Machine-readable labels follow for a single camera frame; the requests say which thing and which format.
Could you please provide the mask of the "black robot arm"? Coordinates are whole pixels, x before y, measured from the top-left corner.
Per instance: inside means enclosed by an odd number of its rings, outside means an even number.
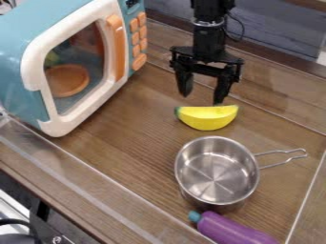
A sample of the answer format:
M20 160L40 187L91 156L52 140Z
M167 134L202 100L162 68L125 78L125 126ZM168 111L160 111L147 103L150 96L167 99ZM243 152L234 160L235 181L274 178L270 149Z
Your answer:
M223 103L231 85L240 80L244 60L226 50L227 19L234 0L190 0L194 10L192 46L171 46L170 67L175 71L179 93L187 97L194 88L194 74L216 78L212 104Z

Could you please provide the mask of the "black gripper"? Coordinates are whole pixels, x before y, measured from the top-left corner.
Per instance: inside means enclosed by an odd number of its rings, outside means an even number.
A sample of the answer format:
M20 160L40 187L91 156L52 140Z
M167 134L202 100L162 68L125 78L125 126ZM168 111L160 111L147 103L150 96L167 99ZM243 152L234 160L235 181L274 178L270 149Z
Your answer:
M244 61L226 50L226 25L194 27L191 46L171 46L170 66L176 74L178 91L187 97L194 89L194 74L216 77L212 102L222 104L232 82L238 82Z

